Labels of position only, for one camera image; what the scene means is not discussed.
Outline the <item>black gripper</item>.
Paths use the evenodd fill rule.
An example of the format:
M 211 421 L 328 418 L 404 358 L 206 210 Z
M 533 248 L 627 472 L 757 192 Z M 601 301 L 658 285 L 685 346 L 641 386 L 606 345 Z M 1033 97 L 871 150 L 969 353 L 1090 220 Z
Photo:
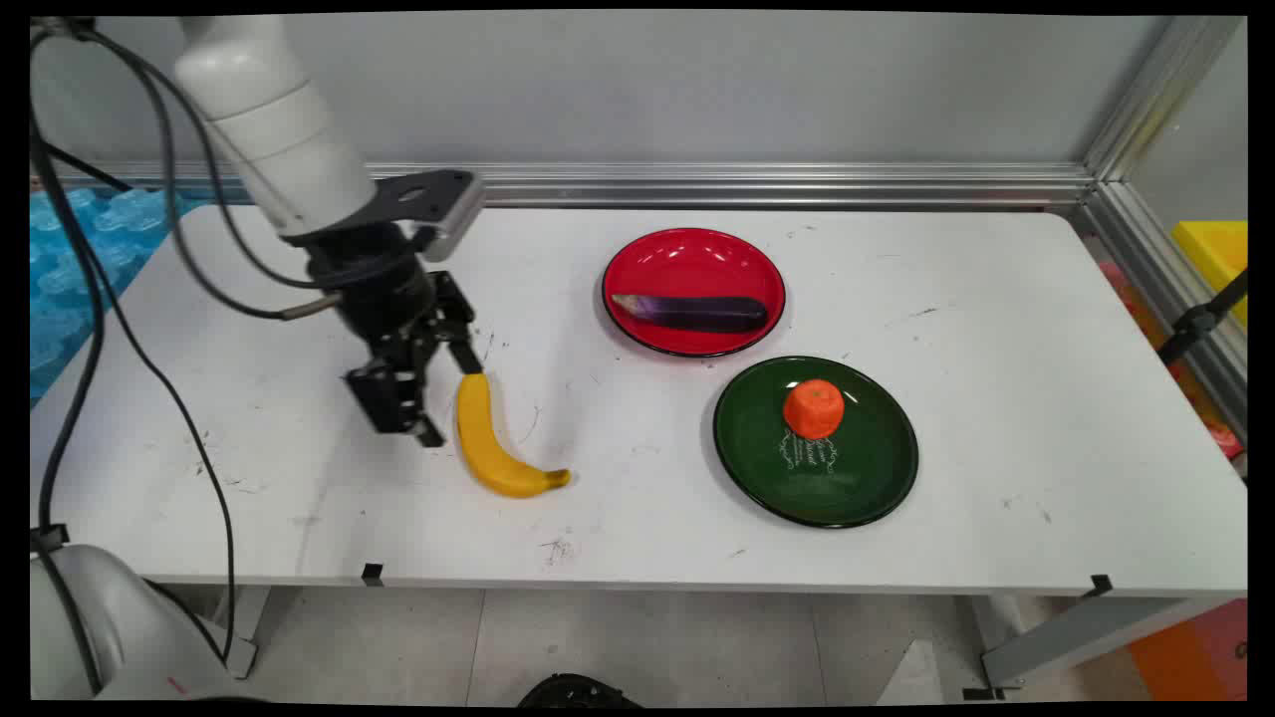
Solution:
M 368 344 L 368 362 L 346 373 L 346 387 L 374 431 L 442 447 L 426 411 L 428 360 L 446 344 L 462 373 L 484 373 L 472 344 L 476 313 L 458 282 L 428 270 L 397 223 L 323 233 L 302 250 L 309 278 L 340 295 L 339 318 Z

